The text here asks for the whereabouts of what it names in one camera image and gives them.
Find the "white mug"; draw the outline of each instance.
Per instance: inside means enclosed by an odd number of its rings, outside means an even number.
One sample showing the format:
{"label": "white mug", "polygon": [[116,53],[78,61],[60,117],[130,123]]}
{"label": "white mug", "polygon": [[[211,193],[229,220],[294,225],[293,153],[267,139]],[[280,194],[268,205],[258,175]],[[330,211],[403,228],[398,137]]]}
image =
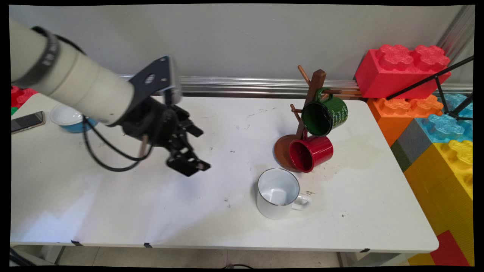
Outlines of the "white mug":
{"label": "white mug", "polygon": [[310,196],[299,194],[297,178],[284,169],[264,171],[257,181],[257,188],[257,208],[271,219],[281,219],[291,209],[303,210],[311,203]]}

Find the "mug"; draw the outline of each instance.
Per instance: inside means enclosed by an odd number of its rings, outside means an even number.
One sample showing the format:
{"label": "mug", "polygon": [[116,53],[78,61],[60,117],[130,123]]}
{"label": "mug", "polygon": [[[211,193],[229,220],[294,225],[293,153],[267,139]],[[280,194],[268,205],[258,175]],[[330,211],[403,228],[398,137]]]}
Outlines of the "mug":
{"label": "mug", "polygon": [[320,165],[333,156],[333,144],[328,137],[307,137],[303,132],[303,140],[294,140],[289,144],[289,157],[301,172],[309,173],[314,166]]}
{"label": "mug", "polygon": [[332,93],[321,100],[321,94],[329,88],[320,88],[316,92],[316,101],[307,103],[302,108],[301,119],[305,128],[315,136],[326,136],[348,118],[348,107],[345,102]]}
{"label": "mug", "polygon": [[310,196],[299,194],[297,178],[284,169],[265,170],[259,176],[257,188],[257,208],[267,218],[281,219],[291,209],[303,210],[311,203]]}

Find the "gray lego brick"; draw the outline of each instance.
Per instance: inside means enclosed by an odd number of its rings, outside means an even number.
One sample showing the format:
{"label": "gray lego brick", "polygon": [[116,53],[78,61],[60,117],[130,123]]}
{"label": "gray lego brick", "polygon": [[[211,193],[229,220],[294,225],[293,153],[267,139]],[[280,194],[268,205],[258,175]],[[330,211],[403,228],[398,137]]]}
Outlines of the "gray lego brick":
{"label": "gray lego brick", "polygon": [[395,156],[395,159],[400,166],[400,169],[402,169],[402,172],[405,172],[412,163],[407,158],[407,155],[403,151],[402,146],[400,145],[398,140],[393,143],[390,149],[392,150],[393,155]]}
{"label": "gray lego brick", "polygon": [[415,119],[410,122],[397,141],[410,161],[410,164],[413,164],[432,144],[432,141]]}

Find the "wooden mug stand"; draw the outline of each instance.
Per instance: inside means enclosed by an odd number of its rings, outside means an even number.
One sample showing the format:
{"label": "wooden mug stand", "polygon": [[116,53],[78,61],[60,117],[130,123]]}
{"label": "wooden mug stand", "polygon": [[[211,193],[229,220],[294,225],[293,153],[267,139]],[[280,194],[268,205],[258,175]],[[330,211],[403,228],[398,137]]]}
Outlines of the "wooden mug stand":
{"label": "wooden mug stand", "polygon": [[[304,69],[298,65],[299,72],[303,76],[304,80],[306,83],[309,85],[309,90],[306,95],[306,100],[304,102],[304,105],[307,103],[314,101],[316,92],[318,89],[323,87],[324,80],[326,79],[326,72],[319,69],[313,73],[313,77],[311,80],[307,77],[306,73],[304,72]],[[323,93],[333,93],[333,94],[340,94],[340,90],[325,90]],[[303,130],[304,130],[304,124],[301,121],[301,118],[299,117],[299,113],[301,113],[300,109],[296,109],[293,104],[291,106],[291,111],[294,113],[298,120],[298,130],[296,134],[290,134],[286,136],[280,137],[277,142],[274,144],[274,155],[279,162],[279,164],[286,170],[289,170],[291,172],[300,172],[299,170],[294,167],[294,164],[291,161],[291,158],[289,157],[289,144],[296,139],[302,139],[303,137]]]}

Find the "floor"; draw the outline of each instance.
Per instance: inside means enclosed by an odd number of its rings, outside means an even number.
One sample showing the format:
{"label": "floor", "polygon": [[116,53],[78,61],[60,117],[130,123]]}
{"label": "floor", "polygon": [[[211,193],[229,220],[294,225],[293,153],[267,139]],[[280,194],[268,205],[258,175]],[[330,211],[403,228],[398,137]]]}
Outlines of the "floor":
{"label": "floor", "polygon": [[[35,256],[41,248],[33,245],[15,247]],[[245,264],[253,268],[340,267],[336,252],[90,246],[66,246],[57,264],[171,268],[222,268],[229,264]]]}

